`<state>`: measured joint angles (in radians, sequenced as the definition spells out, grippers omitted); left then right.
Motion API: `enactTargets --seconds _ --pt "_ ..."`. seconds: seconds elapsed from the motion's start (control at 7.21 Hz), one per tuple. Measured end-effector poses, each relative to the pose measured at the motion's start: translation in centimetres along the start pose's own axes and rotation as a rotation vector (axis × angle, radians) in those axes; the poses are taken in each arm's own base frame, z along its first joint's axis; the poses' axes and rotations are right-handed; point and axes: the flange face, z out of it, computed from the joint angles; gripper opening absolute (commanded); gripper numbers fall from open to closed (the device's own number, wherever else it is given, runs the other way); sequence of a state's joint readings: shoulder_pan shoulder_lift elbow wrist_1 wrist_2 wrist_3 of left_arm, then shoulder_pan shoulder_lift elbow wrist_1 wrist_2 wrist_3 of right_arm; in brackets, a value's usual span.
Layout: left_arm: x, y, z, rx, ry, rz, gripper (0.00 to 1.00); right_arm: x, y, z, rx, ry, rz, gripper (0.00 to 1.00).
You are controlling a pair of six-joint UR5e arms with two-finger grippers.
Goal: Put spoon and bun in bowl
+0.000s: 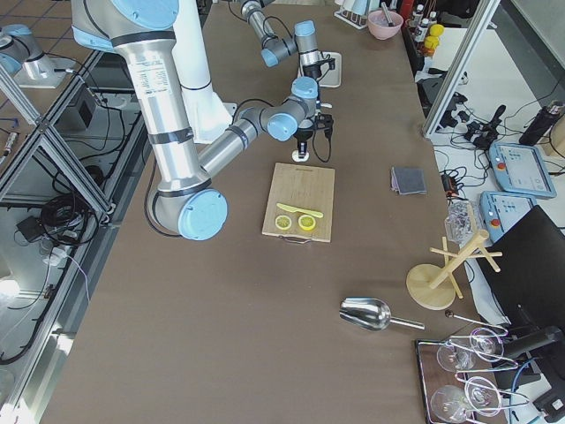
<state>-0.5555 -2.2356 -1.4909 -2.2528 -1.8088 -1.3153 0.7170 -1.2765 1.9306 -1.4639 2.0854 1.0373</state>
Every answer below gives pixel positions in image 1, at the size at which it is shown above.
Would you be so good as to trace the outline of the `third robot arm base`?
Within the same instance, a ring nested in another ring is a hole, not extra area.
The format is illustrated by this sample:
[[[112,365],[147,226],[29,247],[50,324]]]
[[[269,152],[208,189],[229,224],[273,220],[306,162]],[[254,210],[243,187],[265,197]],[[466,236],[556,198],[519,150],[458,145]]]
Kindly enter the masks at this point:
[[[20,87],[57,88],[64,78],[64,72],[56,72],[58,62],[46,55],[28,26],[1,28],[1,66]]]

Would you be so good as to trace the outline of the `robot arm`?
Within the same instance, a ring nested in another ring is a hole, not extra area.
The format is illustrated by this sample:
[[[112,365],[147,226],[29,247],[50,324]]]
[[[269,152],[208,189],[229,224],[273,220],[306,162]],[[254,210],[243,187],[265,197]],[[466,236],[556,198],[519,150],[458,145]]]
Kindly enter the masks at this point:
[[[316,28],[312,20],[298,22],[292,33],[276,16],[267,16],[264,9],[272,1],[237,1],[241,19],[256,33],[261,42],[261,57],[267,67],[298,54],[298,75],[321,82],[335,69],[335,58],[318,48]]]
[[[72,30],[84,47],[121,56],[145,120],[161,182],[147,202],[151,217],[178,237],[207,240],[227,219],[213,177],[261,134],[279,141],[310,135],[320,111],[324,58],[310,20],[276,35],[265,3],[244,1],[243,19],[259,37],[267,66],[298,55],[304,73],[279,105],[231,115],[214,91],[193,1],[75,1]]]

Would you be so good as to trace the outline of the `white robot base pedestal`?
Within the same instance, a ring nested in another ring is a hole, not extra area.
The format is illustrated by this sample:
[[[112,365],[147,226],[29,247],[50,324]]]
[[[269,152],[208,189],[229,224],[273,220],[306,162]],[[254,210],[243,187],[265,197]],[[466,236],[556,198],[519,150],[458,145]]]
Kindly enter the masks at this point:
[[[179,2],[173,29],[177,42],[172,54],[189,125],[197,143],[210,144],[231,124],[232,116],[213,89],[199,12],[194,1]]]

